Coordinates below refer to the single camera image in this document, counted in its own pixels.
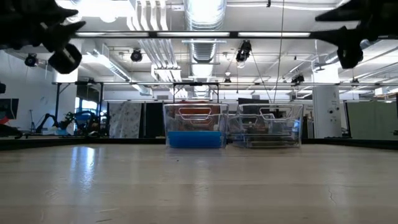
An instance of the blue object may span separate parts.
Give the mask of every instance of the blue object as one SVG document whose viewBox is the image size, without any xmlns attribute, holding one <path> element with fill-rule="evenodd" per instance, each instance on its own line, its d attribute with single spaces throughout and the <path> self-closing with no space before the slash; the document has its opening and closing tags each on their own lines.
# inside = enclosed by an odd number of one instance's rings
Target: blue object
<svg viewBox="0 0 398 224">
<path fill-rule="evenodd" d="M 170 147 L 184 148 L 221 148 L 221 131 L 169 131 Z"/>
</svg>

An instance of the spotlight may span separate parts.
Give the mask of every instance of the spotlight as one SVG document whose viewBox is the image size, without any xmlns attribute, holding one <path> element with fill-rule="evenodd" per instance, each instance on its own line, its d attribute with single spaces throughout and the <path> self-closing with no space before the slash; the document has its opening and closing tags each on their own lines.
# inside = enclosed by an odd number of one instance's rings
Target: spotlight
<svg viewBox="0 0 398 224">
<path fill-rule="evenodd" d="M 39 65 L 37 54 L 30 53 L 25 59 L 25 65 L 31 68 L 37 67 Z"/>
<path fill-rule="evenodd" d="M 353 78 L 350 82 L 351 83 L 359 83 L 359 80 L 357 78 Z"/>
<path fill-rule="evenodd" d="M 296 77 L 292 78 L 292 83 L 302 83 L 304 81 L 305 80 L 303 75 L 297 75 Z"/>
<path fill-rule="evenodd" d="M 251 52 L 251 44 L 250 40 L 244 40 L 242 46 L 238 50 L 238 54 L 236 55 L 236 61 L 239 63 L 245 62 L 250 57 Z"/>
<path fill-rule="evenodd" d="M 142 54 L 141 54 L 141 49 L 134 49 L 130 59 L 133 62 L 140 62 L 142 60 Z"/>
<path fill-rule="evenodd" d="M 246 62 L 238 62 L 238 68 L 244 68 Z"/>
</svg>

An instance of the plastic storage bin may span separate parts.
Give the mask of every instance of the plastic storage bin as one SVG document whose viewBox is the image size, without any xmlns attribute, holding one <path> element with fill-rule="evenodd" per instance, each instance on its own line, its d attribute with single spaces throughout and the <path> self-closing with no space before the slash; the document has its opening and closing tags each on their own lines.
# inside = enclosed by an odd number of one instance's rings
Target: plastic storage bin
<svg viewBox="0 0 398 224">
<path fill-rule="evenodd" d="M 227 104 L 164 105 L 164 122 L 168 147 L 221 148 L 226 146 Z"/>
<path fill-rule="evenodd" d="M 300 147 L 303 105 L 239 105 L 228 133 L 241 147 Z"/>
</svg>

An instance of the bin handle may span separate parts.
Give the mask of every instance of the bin handle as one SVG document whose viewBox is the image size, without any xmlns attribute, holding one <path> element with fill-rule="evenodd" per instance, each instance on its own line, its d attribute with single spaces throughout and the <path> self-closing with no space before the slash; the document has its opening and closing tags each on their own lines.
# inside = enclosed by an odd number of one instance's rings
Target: bin handle
<svg viewBox="0 0 398 224">
<path fill-rule="evenodd" d="M 270 108 L 260 108 L 260 115 L 262 116 L 262 118 L 264 118 L 264 120 L 266 121 L 287 121 L 289 120 L 288 118 L 275 118 L 273 113 L 269 113 L 269 114 L 263 114 L 262 110 L 269 110 Z M 266 118 L 266 115 L 272 115 L 273 118 L 269 119 Z"/>
<path fill-rule="evenodd" d="M 192 125 L 194 125 L 194 126 L 208 126 L 209 124 L 211 124 L 212 118 L 210 118 L 210 119 L 207 121 L 207 123 L 202 123 L 202 124 L 195 124 L 194 121 L 195 121 L 195 120 L 190 120 L 189 122 L 190 122 Z"/>
<path fill-rule="evenodd" d="M 209 110 L 209 113 L 207 113 L 207 114 L 183 114 L 181 112 L 181 110 Z M 186 121 L 206 121 L 211 114 L 211 108 L 198 108 L 198 107 L 196 107 L 196 108 L 179 108 L 178 113 L 181 115 L 181 118 Z M 203 116 L 206 116 L 206 118 L 184 118 L 184 116 L 192 116 L 192 115 L 194 115 L 194 116 L 195 115 L 203 115 Z"/>
</svg>

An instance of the cable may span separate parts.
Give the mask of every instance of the cable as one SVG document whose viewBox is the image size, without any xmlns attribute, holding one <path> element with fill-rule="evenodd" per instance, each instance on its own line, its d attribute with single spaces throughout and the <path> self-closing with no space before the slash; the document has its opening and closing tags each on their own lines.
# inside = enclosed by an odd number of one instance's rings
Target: cable
<svg viewBox="0 0 398 224">
<path fill-rule="evenodd" d="M 236 62 L 236 94 L 239 93 L 239 73 L 238 73 L 238 62 Z"/>
<path fill-rule="evenodd" d="M 257 72 L 259 73 L 259 76 L 260 76 L 261 82 L 262 82 L 262 84 L 264 85 L 264 89 L 266 89 L 266 92 L 267 92 L 267 95 L 268 95 L 269 101 L 271 101 L 271 103 L 272 103 L 272 100 L 271 100 L 271 97 L 269 96 L 269 93 L 268 93 L 268 90 L 267 90 L 266 84 L 264 83 L 264 80 L 262 79 L 262 75 L 261 75 L 261 73 L 260 73 L 260 70 L 259 70 L 259 67 L 258 67 L 258 65 L 257 65 L 256 58 L 254 57 L 254 53 L 253 53 L 253 51 L 251 51 L 251 55 L 253 55 L 254 64 L 256 65 Z"/>
<path fill-rule="evenodd" d="M 227 7 L 269 7 L 266 4 L 228 4 Z M 329 11 L 335 9 L 335 7 L 300 7 L 300 6 L 281 6 L 281 5 L 270 5 L 270 7 L 277 7 L 282 9 L 291 9 L 299 11 Z"/>
<path fill-rule="evenodd" d="M 232 61 L 236 58 L 236 53 L 238 52 L 238 50 L 239 50 L 240 47 L 242 46 L 242 43 L 243 43 L 243 40 L 242 40 L 241 43 L 239 44 L 239 47 L 235 50 L 235 53 L 234 53 L 234 55 L 233 55 L 233 58 L 229 61 L 229 65 L 228 65 L 228 67 L 226 68 L 225 72 L 228 72 L 228 69 L 230 68 L 230 66 L 231 66 L 231 64 L 232 64 Z"/>
<path fill-rule="evenodd" d="M 279 73 L 280 73 L 280 60 L 282 57 L 282 42 L 283 42 L 283 33 L 284 33 L 284 21 L 285 21 L 285 0 L 283 1 L 283 8 L 282 8 L 282 28 L 280 30 L 280 46 L 279 46 L 279 62 L 278 62 L 278 76 L 276 78 L 276 86 L 275 86 L 275 93 L 274 93 L 274 103 L 276 99 L 276 91 L 278 90 L 278 81 L 279 81 Z"/>
<path fill-rule="evenodd" d="M 40 124 L 45 115 L 43 115 L 36 124 Z"/>
<path fill-rule="evenodd" d="M 11 111 L 11 114 L 12 114 L 12 119 L 17 119 L 16 117 L 15 117 L 15 114 L 14 114 L 14 112 L 13 112 L 13 110 L 12 110 L 12 99 L 10 99 L 10 111 Z"/>
</svg>

